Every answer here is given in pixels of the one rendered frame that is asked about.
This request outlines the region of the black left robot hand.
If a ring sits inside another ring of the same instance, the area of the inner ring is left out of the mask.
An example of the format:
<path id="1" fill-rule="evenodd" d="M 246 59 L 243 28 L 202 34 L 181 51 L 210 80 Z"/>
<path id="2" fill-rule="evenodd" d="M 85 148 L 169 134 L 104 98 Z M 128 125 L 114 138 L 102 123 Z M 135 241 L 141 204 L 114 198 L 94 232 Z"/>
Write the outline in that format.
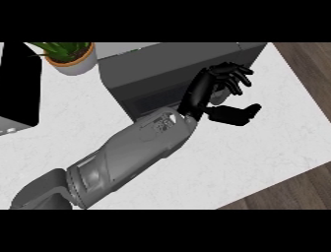
<path id="1" fill-rule="evenodd" d="M 209 107 L 208 104 L 210 103 L 210 96 L 215 93 L 215 86 L 224 86 L 234 95 L 243 95 L 239 83 L 250 87 L 252 82 L 247 79 L 247 75 L 253 74 L 253 70 L 234 62 L 222 62 L 203 68 L 190 84 L 178 112 L 185 116 L 194 117 L 197 121 L 208 114 L 210 121 L 234 126 L 245 126 L 262 109 L 259 103 L 249 105 L 246 108 L 227 105 Z"/>

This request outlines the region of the dark grey microwave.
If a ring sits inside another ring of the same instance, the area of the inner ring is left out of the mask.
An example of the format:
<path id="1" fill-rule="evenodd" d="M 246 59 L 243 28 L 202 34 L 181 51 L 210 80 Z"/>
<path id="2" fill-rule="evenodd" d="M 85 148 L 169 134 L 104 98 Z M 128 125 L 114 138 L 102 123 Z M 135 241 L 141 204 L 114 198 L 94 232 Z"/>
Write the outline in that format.
<path id="1" fill-rule="evenodd" d="M 222 62 L 252 67 L 267 42 L 160 42 L 132 45 L 104 55 L 98 45 L 101 79 L 136 122 L 162 107 L 178 108 L 190 83 L 203 68 Z"/>

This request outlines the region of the green plant in white pot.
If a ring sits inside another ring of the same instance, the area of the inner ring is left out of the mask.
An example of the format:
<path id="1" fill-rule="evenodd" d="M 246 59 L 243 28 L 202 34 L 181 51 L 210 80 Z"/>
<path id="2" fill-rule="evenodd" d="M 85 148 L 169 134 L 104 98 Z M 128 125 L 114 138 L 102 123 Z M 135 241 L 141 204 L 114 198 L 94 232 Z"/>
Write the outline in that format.
<path id="1" fill-rule="evenodd" d="M 67 76 L 88 73 L 98 64 L 94 42 L 33 42 L 57 71 Z"/>

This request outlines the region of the silver appliance with black panel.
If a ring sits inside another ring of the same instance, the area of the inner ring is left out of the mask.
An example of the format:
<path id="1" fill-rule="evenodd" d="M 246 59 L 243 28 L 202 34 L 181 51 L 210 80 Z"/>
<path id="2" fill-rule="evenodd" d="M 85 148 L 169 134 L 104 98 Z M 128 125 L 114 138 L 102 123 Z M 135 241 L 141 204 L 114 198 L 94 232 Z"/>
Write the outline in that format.
<path id="1" fill-rule="evenodd" d="M 0 136 L 40 124 L 42 58 L 22 42 L 0 42 Z"/>

